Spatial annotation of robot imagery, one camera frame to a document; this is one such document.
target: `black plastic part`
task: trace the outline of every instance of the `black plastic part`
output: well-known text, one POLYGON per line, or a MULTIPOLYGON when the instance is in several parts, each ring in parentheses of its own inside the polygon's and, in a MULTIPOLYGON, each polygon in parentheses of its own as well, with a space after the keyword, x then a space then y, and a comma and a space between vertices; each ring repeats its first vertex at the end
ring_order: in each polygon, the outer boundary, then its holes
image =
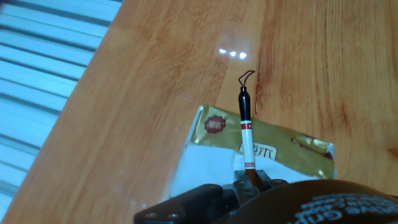
POLYGON ((235 171, 234 175, 235 182, 233 185, 239 206, 248 203, 250 200, 260 195, 259 189, 251 184, 249 177, 244 174, 243 170, 235 171))
POLYGON ((238 97, 239 101, 239 110, 241 112, 241 120, 242 121, 251 121, 250 114, 250 95, 246 91, 246 87, 241 87, 241 92, 238 97))
POLYGON ((134 216, 135 224, 213 223, 239 208, 233 189, 206 184, 134 216))
POLYGON ((398 223, 398 200, 351 182, 308 180, 264 192, 225 221, 242 223, 393 224, 398 223))
POLYGON ((274 179, 269 182, 271 185, 271 188, 277 188, 277 187, 283 187, 285 185, 288 185, 289 183, 286 180, 280 180, 280 179, 274 179))
POLYGON ((257 188, 259 189, 260 193, 265 192, 272 188, 270 181, 271 178, 263 171, 263 170, 256 170, 257 174, 257 188))

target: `gold packaging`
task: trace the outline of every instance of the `gold packaging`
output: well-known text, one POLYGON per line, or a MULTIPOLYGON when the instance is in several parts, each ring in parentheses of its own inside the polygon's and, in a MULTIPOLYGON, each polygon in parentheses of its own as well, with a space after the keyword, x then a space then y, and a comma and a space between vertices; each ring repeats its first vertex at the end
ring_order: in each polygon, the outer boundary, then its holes
MULTIPOLYGON (((311 177, 335 176, 333 144, 262 121, 252 121, 254 153, 311 177)), ((240 115, 205 105, 190 144, 243 153, 240 115)))

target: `wooden table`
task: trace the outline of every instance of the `wooden table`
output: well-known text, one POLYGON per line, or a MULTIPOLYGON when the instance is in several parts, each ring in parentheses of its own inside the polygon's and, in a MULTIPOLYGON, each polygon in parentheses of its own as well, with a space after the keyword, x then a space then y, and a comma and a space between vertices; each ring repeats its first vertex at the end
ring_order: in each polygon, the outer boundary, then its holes
POLYGON ((237 112, 249 69, 255 118, 335 143, 339 179, 398 194, 397 11, 125 0, 4 223, 131 223, 166 198, 197 108, 237 112))

